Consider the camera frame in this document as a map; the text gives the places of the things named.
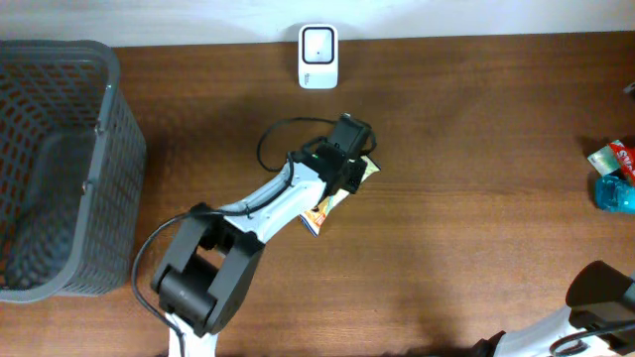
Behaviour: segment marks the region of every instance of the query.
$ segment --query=white device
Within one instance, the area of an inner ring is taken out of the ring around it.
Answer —
[[[304,25],[298,33],[298,82],[306,89],[337,86],[337,29],[333,25]]]

